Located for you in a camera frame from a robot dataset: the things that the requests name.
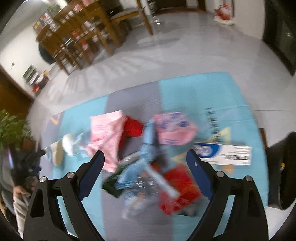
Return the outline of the crushed paper cup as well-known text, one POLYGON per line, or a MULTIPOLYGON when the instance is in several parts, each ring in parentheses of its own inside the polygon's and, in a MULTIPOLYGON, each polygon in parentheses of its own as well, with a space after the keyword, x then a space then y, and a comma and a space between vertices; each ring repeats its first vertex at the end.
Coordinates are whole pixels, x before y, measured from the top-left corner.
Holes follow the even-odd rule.
POLYGON ((50 144, 45 149, 45 158, 51 162, 54 166, 58 167, 62 164, 64 157, 64 149, 62 147, 62 142, 57 141, 50 144))

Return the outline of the white tissue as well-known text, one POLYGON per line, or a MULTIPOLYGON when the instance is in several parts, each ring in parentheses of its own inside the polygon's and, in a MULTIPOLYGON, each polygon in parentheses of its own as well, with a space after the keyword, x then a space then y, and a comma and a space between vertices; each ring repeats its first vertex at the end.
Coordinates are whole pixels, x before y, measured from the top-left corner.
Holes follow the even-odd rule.
POLYGON ((76 138, 71 133, 68 133, 62 138, 62 147, 66 154, 70 157, 77 154, 76 138))

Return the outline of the blue face mask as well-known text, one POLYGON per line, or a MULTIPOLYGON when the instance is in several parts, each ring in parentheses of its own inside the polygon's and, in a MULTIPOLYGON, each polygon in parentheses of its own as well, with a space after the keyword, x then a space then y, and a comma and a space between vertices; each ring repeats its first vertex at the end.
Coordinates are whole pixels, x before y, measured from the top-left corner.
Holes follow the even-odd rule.
POLYGON ((90 132, 80 133, 74 140, 73 154, 80 154, 83 158, 88 158, 88 145, 91 143, 90 132))

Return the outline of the red cigarette box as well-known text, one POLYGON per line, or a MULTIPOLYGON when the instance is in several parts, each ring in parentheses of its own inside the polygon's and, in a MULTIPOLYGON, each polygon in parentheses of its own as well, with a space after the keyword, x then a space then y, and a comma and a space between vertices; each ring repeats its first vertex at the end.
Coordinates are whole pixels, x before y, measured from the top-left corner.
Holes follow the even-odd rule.
POLYGON ((163 177, 179 193, 177 197, 171 197, 166 191, 160 193, 159 207, 167 215, 188 207, 202 196, 189 173, 189 168, 184 164, 178 164, 168 170, 163 177))

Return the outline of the white blue medicine box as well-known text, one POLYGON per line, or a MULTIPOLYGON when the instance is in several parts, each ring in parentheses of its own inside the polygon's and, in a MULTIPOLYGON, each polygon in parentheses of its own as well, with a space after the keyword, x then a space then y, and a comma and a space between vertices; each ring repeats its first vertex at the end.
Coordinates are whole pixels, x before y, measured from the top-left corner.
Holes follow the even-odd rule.
POLYGON ((249 146, 194 142, 199 158, 214 165, 250 165, 252 148, 249 146))

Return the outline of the pink plastic package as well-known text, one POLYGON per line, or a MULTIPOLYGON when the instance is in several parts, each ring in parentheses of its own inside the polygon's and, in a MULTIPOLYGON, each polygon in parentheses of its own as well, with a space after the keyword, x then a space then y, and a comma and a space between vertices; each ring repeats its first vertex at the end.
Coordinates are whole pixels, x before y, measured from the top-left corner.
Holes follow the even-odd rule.
POLYGON ((90 144, 86 146, 86 150, 89 156, 102 151, 105 158, 103 169, 113 173, 119 163, 118 148, 127 118, 121 110, 118 110, 92 116, 90 120, 90 144))

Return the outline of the clear printed snack bag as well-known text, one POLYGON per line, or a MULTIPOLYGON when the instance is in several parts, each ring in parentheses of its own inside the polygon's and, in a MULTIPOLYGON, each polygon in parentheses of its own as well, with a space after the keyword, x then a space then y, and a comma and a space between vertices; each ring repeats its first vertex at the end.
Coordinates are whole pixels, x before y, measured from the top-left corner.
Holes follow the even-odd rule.
POLYGON ((133 187, 124 193, 124 198, 122 218, 134 220, 158 203, 159 187, 147 172, 143 172, 137 177, 133 187))

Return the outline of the red paper envelope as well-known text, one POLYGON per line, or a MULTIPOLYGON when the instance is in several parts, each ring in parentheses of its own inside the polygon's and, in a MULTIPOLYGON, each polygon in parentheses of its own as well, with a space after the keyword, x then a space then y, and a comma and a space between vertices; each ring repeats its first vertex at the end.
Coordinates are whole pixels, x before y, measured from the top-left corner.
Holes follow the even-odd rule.
POLYGON ((123 125, 123 132, 118 145, 120 150, 124 147, 127 138, 141 137, 144 128, 144 125, 140 121, 135 120, 130 116, 126 116, 125 118, 126 121, 123 125))

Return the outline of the pink floral wrapper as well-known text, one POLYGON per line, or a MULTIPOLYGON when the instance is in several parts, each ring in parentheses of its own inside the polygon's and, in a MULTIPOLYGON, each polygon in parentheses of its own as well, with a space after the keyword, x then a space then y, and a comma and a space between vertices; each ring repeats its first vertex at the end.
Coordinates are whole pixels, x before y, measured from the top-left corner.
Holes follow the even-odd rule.
POLYGON ((198 132, 198 127, 182 112, 156 114, 154 124, 163 145, 183 146, 198 132))

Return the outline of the blue quilted cloth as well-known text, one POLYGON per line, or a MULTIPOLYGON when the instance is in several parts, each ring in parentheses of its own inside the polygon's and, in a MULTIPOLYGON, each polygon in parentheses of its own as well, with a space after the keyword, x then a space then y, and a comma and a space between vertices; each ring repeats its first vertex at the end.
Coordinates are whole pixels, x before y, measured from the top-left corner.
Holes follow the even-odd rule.
POLYGON ((153 119, 144 127, 142 146, 139 150, 139 159, 129 164, 119 175, 115 188, 119 190, 132 188, 138 176, 145 168, 159 156, 159 142, 153 119))

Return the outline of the green snack bag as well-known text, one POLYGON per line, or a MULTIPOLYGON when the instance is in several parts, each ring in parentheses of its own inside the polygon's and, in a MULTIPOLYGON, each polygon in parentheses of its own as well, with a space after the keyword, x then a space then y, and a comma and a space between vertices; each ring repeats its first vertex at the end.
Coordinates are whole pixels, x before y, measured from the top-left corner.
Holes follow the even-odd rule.
POLYGON ((125 190, 134 186, 138 175, 135 162, 119 165, 115 172, 103 181, 101 187, 108 194, 119 198, 125 190))

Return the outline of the potted green plant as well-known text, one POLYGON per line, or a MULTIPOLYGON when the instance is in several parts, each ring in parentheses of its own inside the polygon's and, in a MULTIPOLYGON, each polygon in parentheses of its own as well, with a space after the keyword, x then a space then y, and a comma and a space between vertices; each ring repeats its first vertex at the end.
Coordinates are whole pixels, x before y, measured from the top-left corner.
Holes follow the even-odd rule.
POLYGON ((9 144, 21 145, 23 139, 32 140, 32 133, 27 120, 21 120, 18 116, 10 115, 6 110, 1 110, 1 151, 9 147, 9 144))

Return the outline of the dark jacket on chair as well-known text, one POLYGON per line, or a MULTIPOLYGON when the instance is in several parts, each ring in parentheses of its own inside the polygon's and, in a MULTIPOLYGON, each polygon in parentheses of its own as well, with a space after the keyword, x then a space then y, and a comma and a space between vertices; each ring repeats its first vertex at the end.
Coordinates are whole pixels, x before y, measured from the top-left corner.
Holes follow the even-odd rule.
POLYGON ((47 50, 41 45, 41 44, 38 44, 38 47, 39 47, 39 53, 41 55, 41 58, 46 62, 48 63, 49 65, 55 63, 55 59, 51 56, 50 53, 47 52, 47 50))

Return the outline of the wooden chair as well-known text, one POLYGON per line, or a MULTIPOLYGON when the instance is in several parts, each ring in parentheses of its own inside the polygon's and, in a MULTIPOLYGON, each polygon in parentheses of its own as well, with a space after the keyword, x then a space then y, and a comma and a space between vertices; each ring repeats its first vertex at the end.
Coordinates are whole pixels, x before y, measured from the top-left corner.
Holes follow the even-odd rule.
POLYGON ((70 75, 70 72, 63 61, 68 62, 72 67, 77 66, 82 70, 77 54, 67 48, 65 43, 50 29, 49 25, 43 27, 36 41, 51 55, 60 69, 63 69, 67 75, 70 75))

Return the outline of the red and white bag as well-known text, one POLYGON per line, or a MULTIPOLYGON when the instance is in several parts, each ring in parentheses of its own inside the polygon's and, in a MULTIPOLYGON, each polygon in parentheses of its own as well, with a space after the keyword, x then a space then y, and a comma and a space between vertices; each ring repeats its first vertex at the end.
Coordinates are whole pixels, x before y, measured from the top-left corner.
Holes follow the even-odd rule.
POLYGON ((222 25, 234 25, 235 23, 232 20, 231 7, 227 4, 222 4, 217 9, 215 9, 214 21, 222 25))

